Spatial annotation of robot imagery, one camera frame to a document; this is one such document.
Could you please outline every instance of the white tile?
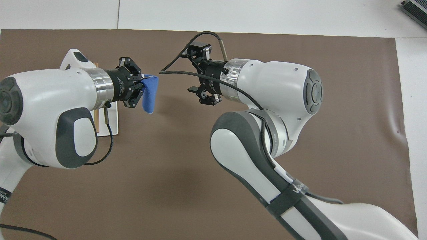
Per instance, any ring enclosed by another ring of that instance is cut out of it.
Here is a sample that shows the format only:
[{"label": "white tile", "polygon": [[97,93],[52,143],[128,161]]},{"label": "white tile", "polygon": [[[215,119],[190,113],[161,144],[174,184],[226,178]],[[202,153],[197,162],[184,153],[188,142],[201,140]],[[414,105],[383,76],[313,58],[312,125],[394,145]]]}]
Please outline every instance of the white tile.
[{"label": "white tile", "polygon": [[396,39],[419,239],[427,239],[427,39]]},{"label": "white tile", "polygon": [[0,0],[0,29],[116,29],[119,0]]},{"label": "white tile", "polygon": [[425,38],[390,0],[121,0],[119,29]]}]

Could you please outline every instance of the blue towel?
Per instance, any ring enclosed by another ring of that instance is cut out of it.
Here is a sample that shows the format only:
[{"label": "blue towel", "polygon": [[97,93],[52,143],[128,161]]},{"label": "blue towel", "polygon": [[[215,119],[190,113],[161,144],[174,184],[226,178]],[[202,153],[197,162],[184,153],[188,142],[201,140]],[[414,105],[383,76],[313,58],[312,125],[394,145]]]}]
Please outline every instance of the blue towel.
[{"label": "blue towel", "polygon": [[159,77],[149,74],[144,74],[146,77],[141,82],[144,85],[142,95],[142,108],[144,111],[152,114],[154,111],[154,101],[156,98],[157,86],[159,84]]}]

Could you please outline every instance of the velcro strap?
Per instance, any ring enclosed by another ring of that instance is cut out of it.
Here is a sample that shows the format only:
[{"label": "velcro strap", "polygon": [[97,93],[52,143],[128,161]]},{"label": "velcro strap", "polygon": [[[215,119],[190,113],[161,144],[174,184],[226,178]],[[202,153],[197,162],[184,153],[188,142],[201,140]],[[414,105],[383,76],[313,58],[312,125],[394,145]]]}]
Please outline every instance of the velcro strap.
[{"label": "velcro strap", "polygon": [[307,192],[308,188],[300,181],[296,180],[290,184],[282,193],[273,199],[268,206],[267,211],[279,218],[284,212],[293,207]]}]

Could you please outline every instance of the black vent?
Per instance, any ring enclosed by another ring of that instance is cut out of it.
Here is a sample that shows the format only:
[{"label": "black vent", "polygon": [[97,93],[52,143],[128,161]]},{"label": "black vent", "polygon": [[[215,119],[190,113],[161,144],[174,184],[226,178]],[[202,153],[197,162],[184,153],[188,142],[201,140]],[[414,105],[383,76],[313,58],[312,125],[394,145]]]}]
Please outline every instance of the black vent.
[{"label": "black vent", "polygon": [[[426,0],[415,0],[417,3],[426,7],[427,10],[427,1]],[[427,29],[427,13],[416,6],[413,2],[408,1],[402,5],[401,10],[408,14],[412,19],[420,23],[424,28]]]}]

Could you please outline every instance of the folded blue cloth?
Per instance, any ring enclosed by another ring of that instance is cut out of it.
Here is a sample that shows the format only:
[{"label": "folded blue cloth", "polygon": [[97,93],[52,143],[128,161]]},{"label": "folded blue cloth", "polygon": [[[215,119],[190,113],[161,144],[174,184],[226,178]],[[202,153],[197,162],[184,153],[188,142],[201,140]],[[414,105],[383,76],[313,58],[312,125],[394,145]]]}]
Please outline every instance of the folded blue cloth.
[{"label": "folded blue cloth", "polygon": [[152,114],[154,111],[154,101],[157,93],[157,86],[159,84],[159,77],[149,74],[144,74],[146,77],[141,82],[144,85],[142,95],[142,108],[144,111]]}]

